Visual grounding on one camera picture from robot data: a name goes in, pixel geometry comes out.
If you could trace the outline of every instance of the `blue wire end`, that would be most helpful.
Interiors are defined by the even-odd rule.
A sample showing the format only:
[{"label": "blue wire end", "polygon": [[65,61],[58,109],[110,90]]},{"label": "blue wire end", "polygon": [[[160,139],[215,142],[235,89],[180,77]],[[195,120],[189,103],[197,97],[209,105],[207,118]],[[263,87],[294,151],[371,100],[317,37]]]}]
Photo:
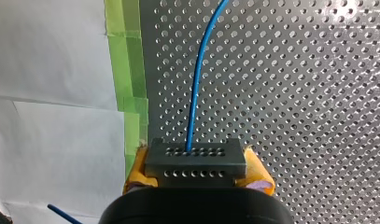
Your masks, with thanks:
[{"label": "blue wire end", "polygon": [[68,222],[72,223],[72,224],[82,224],[80,223],[79,221],[77,221],[75,218],[73,217],[70,217],[68,214],[66,214],[64,211],[62,211],[61,209],[57,208],[56,206],[52,205],[52,204],[48,204],[47,208],[49,208],[50,210],[52,210],[54,213],[58,214],[60,217],[66,219]]},{"label": "blue wire end", "polygon": [[222,0],[221,3],[216,8],[215,13],[210,19],[209,24],[207,24],[206,30],[204,31],[204,37],[202,38],[201,46],[198,51],[198,58],[195,64],[195,73],[193,75],[192,82],[192,95],[190,102],[190,117],[189,117],[189,126],[187,128],[187,143],[186,143],[186,151],[190,152],[192,148],[192,137],[193,137],[193,127],[195,126],[195,115],[196,115],[196,105],[198,101],[198,91],[199,91],[199,79],[201,77],[201,69],[202,64],[204,62],[204,51],[209,42],[210,35],[212,34],[213,27],[216,25],[218,21],[218,17],[224,8],[227,6],[229,0]]}]

